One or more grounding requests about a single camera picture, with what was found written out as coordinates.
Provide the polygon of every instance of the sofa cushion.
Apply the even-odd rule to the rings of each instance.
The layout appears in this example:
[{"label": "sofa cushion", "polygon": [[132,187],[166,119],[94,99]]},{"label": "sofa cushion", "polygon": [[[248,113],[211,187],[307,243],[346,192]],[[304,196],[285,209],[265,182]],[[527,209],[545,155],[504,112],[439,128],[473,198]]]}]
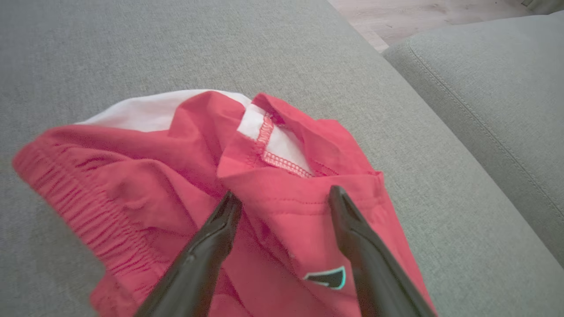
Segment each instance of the sofa cushion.
[{"label": "sofa cushion", "polygon": [[103,273],[11,171],[15,151],[122,99],[185,88],[265,91],[339,120],[384,171],[440,315],[564,315],[563,268],[326,0],[8,1],[0,39],[2,315],[93,315]]},{"label": "sofa cushion", "polygon": [[564,265],[564,14],[417,34],[384,57]]}]

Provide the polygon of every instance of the wooden floor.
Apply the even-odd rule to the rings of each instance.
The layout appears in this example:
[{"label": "wooden floor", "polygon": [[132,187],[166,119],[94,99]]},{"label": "wooden floor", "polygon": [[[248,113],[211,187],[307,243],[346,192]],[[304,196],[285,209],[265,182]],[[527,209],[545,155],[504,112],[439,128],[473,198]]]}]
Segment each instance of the wooden floor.
[{"label": "wooden floor", "polygon": [[328,0],[379,52],[425,30],[531,14],[522,0]]}]

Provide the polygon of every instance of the white lining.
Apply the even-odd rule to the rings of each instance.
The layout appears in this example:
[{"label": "white lining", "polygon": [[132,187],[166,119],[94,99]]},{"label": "white lining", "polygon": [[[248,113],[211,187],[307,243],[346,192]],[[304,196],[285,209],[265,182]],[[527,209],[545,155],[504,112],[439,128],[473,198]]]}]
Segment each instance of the white lining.
[{"label": "white lining", "polygon": [[237,128],[238,132],[250,137],[253,140],[258,139],[258,135],[261,132],[262,123],[265,120],[266,111],[259,108],[257,105],[250,104],[241,119],[241,123]]},{"label": "white lining", "polygon": [[130,98],[118,102],[96,116],[77,124],[117,127],[151,132],[167,130],[176,108],[185,100],[207,91],[216,91],[247,107],[251,100],[244,95],[220,90],[194,89]]},{"label": "white lining", "polygon": [[[265,116],[268,116],[266,111],[252,104],[251,100],[244,95],[220,90],[179,90],[158,95],[130,98],[118,102],[98,115],[77,124],[116,127],[141,132],[167,130],[170,128],[176,108],[181,103],[207,91],[216,91],[239,102],[245,108],[245,113],[237,131],[253,140],[258,140]],[[301,151],[296,135],[286,128],[274,125],[265,151],[265,153],[269,152],[274,156],[297,165],[307,173],[313,174]],[[295,172],[287,166],[275,166]]]}]

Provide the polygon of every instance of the red fabric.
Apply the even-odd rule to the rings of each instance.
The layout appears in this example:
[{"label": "red fabric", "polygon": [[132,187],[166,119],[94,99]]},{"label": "red fabric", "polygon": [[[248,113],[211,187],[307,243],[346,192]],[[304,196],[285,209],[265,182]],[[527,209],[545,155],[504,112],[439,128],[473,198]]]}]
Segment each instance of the red fabric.
[{"label": "red fabric", "polygon": [[[19,175],[104,263],[107,273],[91,295],[100,315],[132,316],[229,189],[244,214],[210,316],[359,316],[327,204],[334,184],[431,304],[383,175],[353,137],[338,122],[315,121],[280,99],[260,94],[253,103],[271,114],[258,141],[236,132],[241,104],[208,92],[182,103],[167,131],[57,127],[14,158]],[[265,162],[272,124],[296,134],[313,177]],[[347,275],[340,290],[303,280],[340,266]]]}]

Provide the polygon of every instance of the black logo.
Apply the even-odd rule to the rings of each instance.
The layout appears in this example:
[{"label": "black logo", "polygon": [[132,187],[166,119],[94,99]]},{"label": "black logo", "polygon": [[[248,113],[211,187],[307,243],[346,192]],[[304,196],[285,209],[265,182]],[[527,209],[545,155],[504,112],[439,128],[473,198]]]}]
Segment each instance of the black logo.
[{"label": "black logo", "polygon": [[308,273],[303,279],[328,288],[341,289],[345,286],[346,277],[345,267],[341,266],[334,270]]}]

